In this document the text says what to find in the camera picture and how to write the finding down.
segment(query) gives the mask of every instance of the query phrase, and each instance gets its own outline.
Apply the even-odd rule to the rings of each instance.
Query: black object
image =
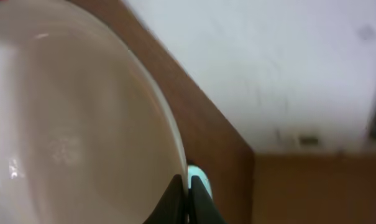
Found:
[[[186,198],[182,177],[175,175],[144,224],[226,224],[200,178],[191,183]]]

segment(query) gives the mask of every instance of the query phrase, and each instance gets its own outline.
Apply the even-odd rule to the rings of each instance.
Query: blurry background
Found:
[[[255,152],[363,150],[376,0],[124,1]]]

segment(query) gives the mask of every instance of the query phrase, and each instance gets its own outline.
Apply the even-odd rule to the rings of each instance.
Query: brown table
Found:
[[[69,1],[107,24],[152,74],[173,111],[186,158],[207,173],[225,221],[251,223],[254,153],[250,147],[123,3]]]

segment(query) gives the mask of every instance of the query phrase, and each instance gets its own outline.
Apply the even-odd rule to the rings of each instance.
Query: white bowl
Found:
[[[167,102],[106,26],[64,1],[0,2],[0,224],[141,224],[175,174]]]

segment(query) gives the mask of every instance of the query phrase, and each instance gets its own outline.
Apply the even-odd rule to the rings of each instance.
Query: wooden surface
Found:
[[[70,1],[107,24],[152,74],[173,111],[186,158],[207,173],[225,221],[251,223],[254,155],[236,130],[120,1]]]
[[[253,224],[376,224],[376,156],[256,156]]]

